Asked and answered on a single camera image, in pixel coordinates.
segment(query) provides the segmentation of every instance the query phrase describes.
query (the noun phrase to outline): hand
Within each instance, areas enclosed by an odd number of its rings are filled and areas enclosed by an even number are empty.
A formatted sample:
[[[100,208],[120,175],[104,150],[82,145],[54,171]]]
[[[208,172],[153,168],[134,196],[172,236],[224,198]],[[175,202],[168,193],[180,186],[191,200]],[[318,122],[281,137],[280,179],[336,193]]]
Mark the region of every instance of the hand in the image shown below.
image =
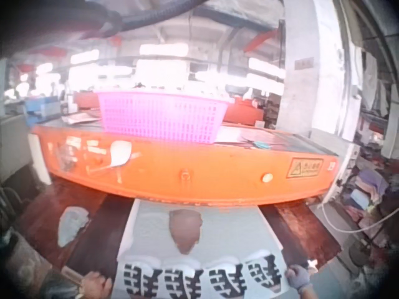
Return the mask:
[[[292,265],[286,271],[290,287],[297,289],[301,294],[306,288],[312,287],[308,271],[299,265]]]
[[[99,274],[90,272],[82,279],[81,294],[87,299],[105,299],[110,295],[112,280]]]

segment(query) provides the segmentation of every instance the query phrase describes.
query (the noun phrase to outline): pink plastic basket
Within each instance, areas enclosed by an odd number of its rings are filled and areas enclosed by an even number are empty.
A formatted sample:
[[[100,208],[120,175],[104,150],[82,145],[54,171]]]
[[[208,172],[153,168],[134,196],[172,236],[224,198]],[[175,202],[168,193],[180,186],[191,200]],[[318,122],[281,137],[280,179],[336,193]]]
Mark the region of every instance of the pink plastic basket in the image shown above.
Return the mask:
[[[97,92],[106,132],[163,140],[213,143],[228,102],[134,90]]]

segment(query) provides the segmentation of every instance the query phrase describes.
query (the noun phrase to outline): gray glove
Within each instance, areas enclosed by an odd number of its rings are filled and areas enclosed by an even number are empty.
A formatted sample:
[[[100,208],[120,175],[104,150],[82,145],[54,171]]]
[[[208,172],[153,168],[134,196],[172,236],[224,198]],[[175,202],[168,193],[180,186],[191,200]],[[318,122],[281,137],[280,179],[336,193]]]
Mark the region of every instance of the gray glove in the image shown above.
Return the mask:
[[[299,294],[312,287],[308,271],[299,265],[290,266],[286,271],[286,277],[290,287],[295,288]]]

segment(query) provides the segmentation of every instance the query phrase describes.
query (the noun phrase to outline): brown wooden floor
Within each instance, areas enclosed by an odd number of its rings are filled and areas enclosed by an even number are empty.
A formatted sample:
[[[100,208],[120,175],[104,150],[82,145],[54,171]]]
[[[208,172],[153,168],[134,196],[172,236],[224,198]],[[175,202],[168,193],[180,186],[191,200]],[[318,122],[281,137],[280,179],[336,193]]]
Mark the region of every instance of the brown wooden floor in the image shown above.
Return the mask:
[[[99,270],[114,279],[118,249],[133,202],[55,178],[53,185],[27,207],[15,228],[55,268],[68,266],[80,275]],[[73,242],[60,248],[59,219],[69,206],[88,210],[91,221]],[[308,259],[317,259],[320,268],[341,251],[304,201],[259,208],[284,247],[286,264],[305,266]]]

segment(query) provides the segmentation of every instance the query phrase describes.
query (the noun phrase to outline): warning label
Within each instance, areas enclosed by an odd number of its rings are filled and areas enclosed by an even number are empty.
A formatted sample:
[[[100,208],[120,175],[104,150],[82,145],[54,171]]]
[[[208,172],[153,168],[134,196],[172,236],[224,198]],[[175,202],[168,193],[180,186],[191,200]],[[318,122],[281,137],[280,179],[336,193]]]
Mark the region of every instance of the warning label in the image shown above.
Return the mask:
[[[323,165],[323,159],[292,159],[287,178],[305,178],[317,176]]]

